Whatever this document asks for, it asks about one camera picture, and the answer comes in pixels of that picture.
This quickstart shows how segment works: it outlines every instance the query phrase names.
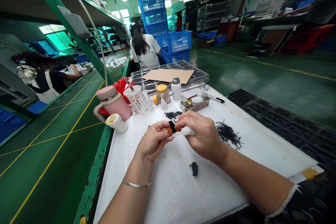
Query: black wire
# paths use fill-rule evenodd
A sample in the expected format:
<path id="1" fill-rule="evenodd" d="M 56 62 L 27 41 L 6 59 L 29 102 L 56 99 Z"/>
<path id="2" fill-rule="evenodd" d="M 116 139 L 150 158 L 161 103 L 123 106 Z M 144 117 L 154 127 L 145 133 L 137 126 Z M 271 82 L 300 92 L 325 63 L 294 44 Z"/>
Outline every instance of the black wire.
<path id="1" fill-rule="evenodd" d="M 230 126 L 224 123 L 224 121 L 216 122 L 216 124 L 217 124 L 216 129 L 219 138 L 223 142 L 226 142 L 228 145 L 231 146 L 231 144 L 228 143 L 228 141 L 230 140 L 231 143 L 236 146 L 236 150 L 239 150 L 242 147 L 242 143 L 240 142 L 241 137 L 238 136 L 239 132 L 236 134 Z"/>

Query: apron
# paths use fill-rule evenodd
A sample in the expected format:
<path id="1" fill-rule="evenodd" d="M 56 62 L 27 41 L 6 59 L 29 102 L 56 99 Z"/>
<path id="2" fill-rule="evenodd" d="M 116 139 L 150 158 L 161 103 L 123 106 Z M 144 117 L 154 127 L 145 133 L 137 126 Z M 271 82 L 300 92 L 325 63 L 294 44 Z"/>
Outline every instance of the apron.
<path id="1" fill-rule="evenodd" d="M 47 83 L 50 89 L 42 94 L 36 93 L 36 95 L 40 99 L 41 102 L 49 104 L 60 94 L 57 93 L 57 91 L 53 88 L 53 84 L 51 83 L 49 71 L 45 71 L 44 73 L 45 73 L 45 78 L 47 79 Z"/>

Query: bangle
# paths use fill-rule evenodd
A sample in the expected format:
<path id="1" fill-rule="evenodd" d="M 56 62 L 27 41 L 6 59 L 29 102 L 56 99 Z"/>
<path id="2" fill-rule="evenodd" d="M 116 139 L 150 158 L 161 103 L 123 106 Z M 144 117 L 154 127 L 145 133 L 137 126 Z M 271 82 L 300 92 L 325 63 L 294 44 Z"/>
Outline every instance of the bangle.
<path id="1" fill-rule="evenodd" d="M 151 181 L 150 181 L 147 185 L 133 184 L 133 183 L 127 182 L 127 181 L 125 180 L 125 177 L 122 179 L 122 182 L 123 182 L 125 185 L 127 185 L 127 186 L 130 186 L 130 187 L 136 187 L 136 188 L 149 187 L 150 184 L 151 184 Z"/>

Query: red chair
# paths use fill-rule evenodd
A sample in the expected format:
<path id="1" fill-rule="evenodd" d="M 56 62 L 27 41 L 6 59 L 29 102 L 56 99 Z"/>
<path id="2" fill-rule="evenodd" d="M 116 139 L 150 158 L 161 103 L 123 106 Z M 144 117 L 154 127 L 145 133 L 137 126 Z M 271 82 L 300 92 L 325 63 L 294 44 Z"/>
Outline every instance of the red chair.
<path id="1" fill-rule="evenodd" d="M 299 31 L 285 48 L 285 52 L 296 51 L 296 55 L 302 55 L 307 51 L 315 50 L 334 26 L 334 24 L 326 24 Z"/>

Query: white cable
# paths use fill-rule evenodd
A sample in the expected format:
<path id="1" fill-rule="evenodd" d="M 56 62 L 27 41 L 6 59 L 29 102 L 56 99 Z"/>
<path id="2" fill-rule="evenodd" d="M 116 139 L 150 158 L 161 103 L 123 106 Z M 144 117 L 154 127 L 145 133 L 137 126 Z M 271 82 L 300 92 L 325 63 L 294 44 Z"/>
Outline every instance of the white cable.
<path id="1" fill-rule="evenodd" d="M 100 41 L 99 33 L 98 33 L 97 29 L 96 29 L 95 24 L 93 23 L 93 20 L 92 20 L 92 18 L 91 18 L 91 16 L 90 16 L 88 10 L 87 10 L 86 7 L 84 6 L 82 0 L 78 0 L 78 2 L 79 2 L 79 3 L 81 4 L 81 6 L 83 7 L 83 9 L 84 9 L 86 15 L 88 16 L 88 18 L 89 18 L 89 20 L 90 20 L 90 22 L 91 22 L 91 24 L 92 24 L 92 27 L 93 27 L 93 29 L 94 29 L 94 31 L 95 31 L 95 33 L 96 33 L 96 37 L 97 37 L 97 39 L 98 39 L 98 43 L 99 43 L 99 46 L 100 46 L 101 56 L 102 56 L 102 58 L 103 58 L 103 65 L 104 65 L 104 72 L 105 72 L 105 86 L 107 86 L 107 70 L 106 70 L 106 65 L 105 65 L 105 57 L 104 57 L 103 46 L 101 45 L 102 43 L 101 43 L 101 41 Z"/>

